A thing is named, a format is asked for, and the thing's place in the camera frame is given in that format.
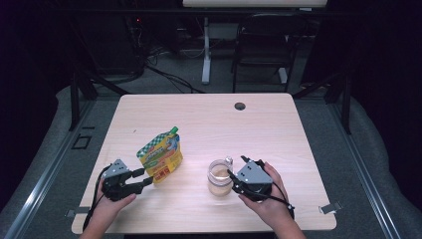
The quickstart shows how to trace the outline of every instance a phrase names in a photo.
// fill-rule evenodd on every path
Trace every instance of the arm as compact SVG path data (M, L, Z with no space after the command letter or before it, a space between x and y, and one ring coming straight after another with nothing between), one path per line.
M102 178L97 193L97 201L99 201L99 204L94 210L94 214L91 218L90 224L88 224L88 227L81 235L81 239L102 238L106 233L106 230L117 217L120 210L136 198L135 194L130 194L128 197L120 201L113 202L108 198L103 197L103 181L104 179Z
M288 199L288 194L279 173L267 162L265 163L264 170L271 176L271 178L273 178L273 181L279 185L279 187L283 190L283 193L286 195L286 199ZM282 193L275 185L273 185L271 195L283 198ZM242 194L240 194L239 197L274 230L280 239L305 238L304 233L295 220L292 219L285 204L273 199L267 199L262 202L254 202Z

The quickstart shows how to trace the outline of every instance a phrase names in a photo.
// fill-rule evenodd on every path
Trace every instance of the white table leg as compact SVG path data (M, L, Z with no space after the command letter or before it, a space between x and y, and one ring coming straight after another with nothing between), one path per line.
M204 19L204 67L202 69L202 84L210 84L211 58L210 58L210 38L208 35L208 18Z

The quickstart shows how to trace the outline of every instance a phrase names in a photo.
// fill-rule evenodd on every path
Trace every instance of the dark background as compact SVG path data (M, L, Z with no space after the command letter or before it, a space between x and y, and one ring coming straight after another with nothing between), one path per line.
M69 25L43 13L38 2L3 1L0 6L0 160L6 171L0 174L1 208L41 145L57 109L55 94L70 84L75 60L96 70ZM384 139L402 193L421 209L422 5L329 1L327 8L365 11L370 17L363 25L322 21L303 82L337 72L356 50L356 39L364 40L357 44L364 51L352 74L352 95Z

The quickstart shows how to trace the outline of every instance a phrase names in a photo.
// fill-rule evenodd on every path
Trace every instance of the metal rail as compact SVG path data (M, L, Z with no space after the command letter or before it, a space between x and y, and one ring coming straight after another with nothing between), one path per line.
M366 168L365 162L363 161L363 158L360 155L356 144L354 143L352 134L347 134L347 132L342 127L341 121L339 119L340 111L338 107L334 106L333 104L329 104L328 109L334 118L338 130L341 132L348 148L350 149L353 158L354 169L356 170L357 176L359 177L362 187L366 193L369 203L372 206L375 216L379 221L379 225L381 226L385 237L389 239L401 238L388 212L388 209L385 206L384 200L378 193L378 190L372 181L369 171Z
M27 201L19 212L5 238L23 238L32 219L37 213L38 208L46 197L50 187L52 186L57 174L65 161L66 152L72 147L73 141L77 139L79 131L82 128L84 120L88 117L89 112L94 107L95 102L88 101L81 110L81 121L77 124L75 130L69 131L64 138L55 158L49 163L44 170Z

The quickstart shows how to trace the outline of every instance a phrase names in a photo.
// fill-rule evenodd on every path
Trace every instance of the clamp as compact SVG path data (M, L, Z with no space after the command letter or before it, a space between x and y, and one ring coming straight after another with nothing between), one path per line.
M111 201L119 201L132 193L142 193L143 187L152 183L153 177L147 177L141 182L126 184L131 177L139 177L145 173L144 168L130 171L128 167L117 159L103 174L103 193Z

